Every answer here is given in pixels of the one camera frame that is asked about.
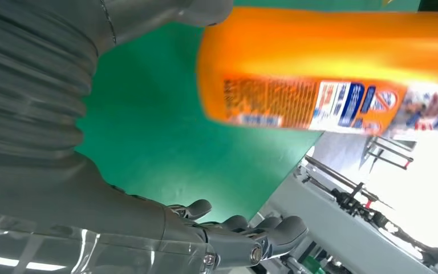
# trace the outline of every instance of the green mat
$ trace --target green mat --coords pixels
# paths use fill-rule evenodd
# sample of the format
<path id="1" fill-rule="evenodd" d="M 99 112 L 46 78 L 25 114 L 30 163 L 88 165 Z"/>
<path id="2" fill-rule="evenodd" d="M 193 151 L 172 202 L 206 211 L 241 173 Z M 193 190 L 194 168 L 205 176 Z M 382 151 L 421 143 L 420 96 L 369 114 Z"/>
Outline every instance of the green mat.
<path id="1" fill-rule="evenodd" d="M 237 4 L 380 9 L 380 0 Z M 88 114 L 80 121 L 85 142 L 78 150 L 95 161 L 107 182 L 129 194 L 165 204 L 208 199 L 214 209 L 205 220 L 235 214 L 251 218 L 320 133 L 235 128 L 206 120 L 194 72 L 200 40 L 200 29 L 169 24 L 106 54 L 86 100 Z"/>

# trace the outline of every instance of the light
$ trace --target light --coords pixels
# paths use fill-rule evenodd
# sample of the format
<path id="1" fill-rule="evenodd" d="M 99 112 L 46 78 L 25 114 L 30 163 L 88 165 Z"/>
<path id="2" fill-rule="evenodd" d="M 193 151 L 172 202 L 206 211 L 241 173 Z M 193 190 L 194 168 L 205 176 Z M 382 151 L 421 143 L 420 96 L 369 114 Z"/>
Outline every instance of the light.
<path id="1" fill-rule="evenodd" d="M 40 263 L 33 263 L 30 262 L 26 266 L 27 269 L 34 269 L 34 270 L 43 270 L 43 271 L 56 271 L 65 268 L 62 265 L 55 265 L 55 264 L 40 264 Z"/>
<path id="2" fill-rule="evenodd" d="M 7 259 L 0 257 L 0 265 L 5 265 L 7 267 L 16 267 L 19 264 L 19 260 Z M 43 271 L 56 271 L 65 268 L 62 265 L 55 264 L 41 264 L 30 262 L 26 266 L 27 269 L 33 270 L 43 270 Z"/>

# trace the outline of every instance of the orange bottle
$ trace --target orange bottle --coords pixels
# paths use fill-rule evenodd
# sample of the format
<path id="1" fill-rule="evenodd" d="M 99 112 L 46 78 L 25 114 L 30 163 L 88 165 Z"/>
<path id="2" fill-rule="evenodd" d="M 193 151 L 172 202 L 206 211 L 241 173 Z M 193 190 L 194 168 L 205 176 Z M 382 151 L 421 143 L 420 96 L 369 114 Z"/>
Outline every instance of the orange bottle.
<path id="1" fill-rule="evenodd" d="M 438 131 L 438 13 L 238 7 L 205 30 L 197 75 L 223 123 Z"/>

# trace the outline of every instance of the red marking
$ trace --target red marking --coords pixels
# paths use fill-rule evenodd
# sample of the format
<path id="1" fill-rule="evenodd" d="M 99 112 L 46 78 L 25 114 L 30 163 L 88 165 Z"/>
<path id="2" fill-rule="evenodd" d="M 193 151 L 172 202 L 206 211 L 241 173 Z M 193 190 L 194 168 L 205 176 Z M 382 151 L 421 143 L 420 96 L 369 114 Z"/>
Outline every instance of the red marking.
<path id="1" fill-rule="evenodd" d="M 375 97 L 377 97 L 377 101 L 385 108 L 385 110 L 389 110 L 390 106 L 385 102 L 384 98 L 380 96 L 380 94 L 375 93 Z"/>

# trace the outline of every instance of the robotic hand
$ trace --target robotic hand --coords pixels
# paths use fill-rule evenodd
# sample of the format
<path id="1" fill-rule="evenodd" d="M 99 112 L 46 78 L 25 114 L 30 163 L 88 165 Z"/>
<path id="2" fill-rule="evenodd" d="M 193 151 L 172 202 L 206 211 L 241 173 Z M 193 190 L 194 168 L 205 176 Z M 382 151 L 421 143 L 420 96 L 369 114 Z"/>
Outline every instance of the robotic hand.
<path id="1" fill-rule="evenodd" d="M 298 217 L 242 217 L 127 195 L 74 148 L 100 55 L 170 21 L 220 23 L 232 0 L 0 1 L 0 273 L 192 274 L 294 248 Z"/>
<path id="2" fill-rule="evenodd" d="M 280 257 L 297 247 L 308 231 L 296 216 L 284 220 L 270 217 L 253 228 L 240 215 L 223 223 L 195 223 L 212 209 L 206 200 L 198 200 L 188 207 L 171 205 L 169 208 L 188 220 L 184 220 L 184 224 L 194 228 L 195 233 L 213 247 L 216 252 L 214 269 L 251 267 L 262 260 Z"/>

